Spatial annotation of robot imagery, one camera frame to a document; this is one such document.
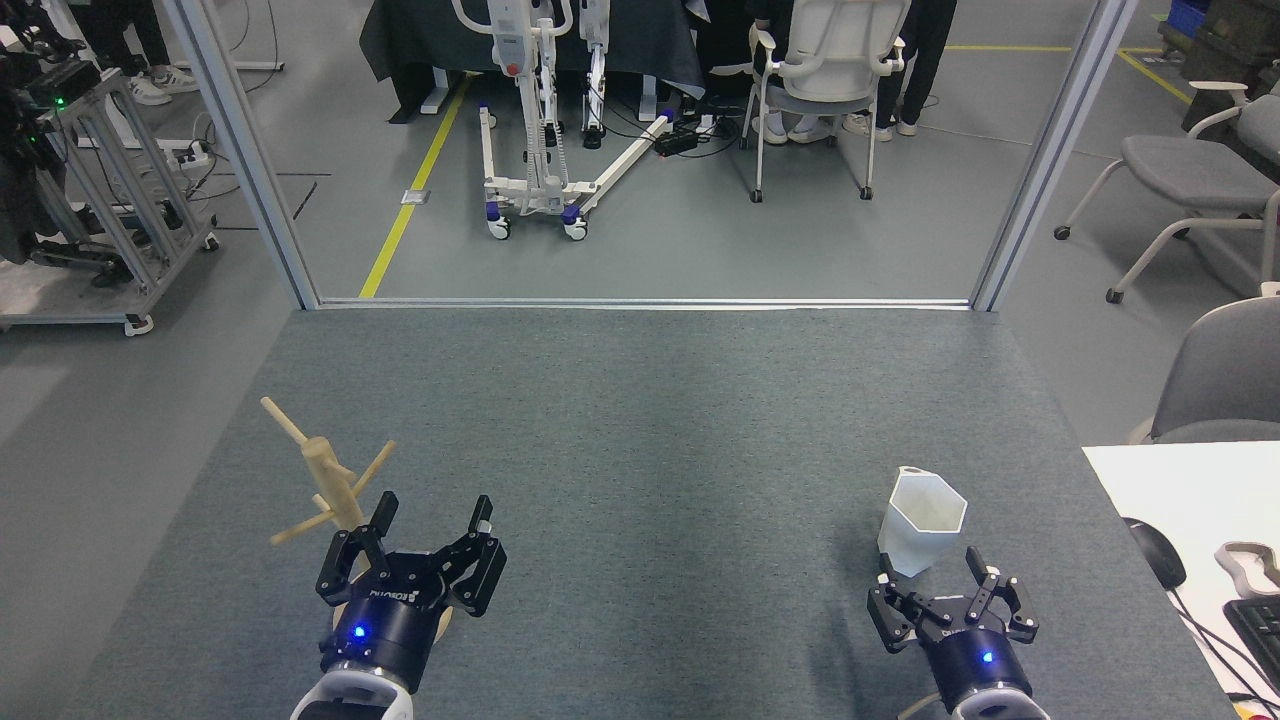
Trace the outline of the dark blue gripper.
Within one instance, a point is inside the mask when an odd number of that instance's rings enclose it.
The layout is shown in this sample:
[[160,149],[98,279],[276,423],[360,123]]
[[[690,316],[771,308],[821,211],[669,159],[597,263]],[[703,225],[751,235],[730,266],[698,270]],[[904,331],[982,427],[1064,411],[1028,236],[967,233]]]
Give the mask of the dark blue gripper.
[[[966,566],[977,583],[973,597],[922,600],[899,588],[900,575],[888,553],[878,553],[877,584],[868,591],[867,609],[884,650],[904,651],[919,641],[946,708],[978,691],[998,687],[1033,694],[1010,641],[1032,644],[1041,628],[1025,605],[1029,594],[1016,577],[1005,577],[975,546],[968,546]],[[1001,600],[1010,611],[1004,620],[989,611]]]
[[[332,537],[316,580],[330,607],[346,603],[332,634],[320,643],[325,673],[342,662],[378,667],[408,693],[419,691],[445,606],[483,616],[506,566],[507,555],[493,536],[493,503],[480,495],[467,532],[435,553],[387,556],[381,539],[399,507],[384,491],[371,520]],[[355,560],[370,570],[351,582]]]

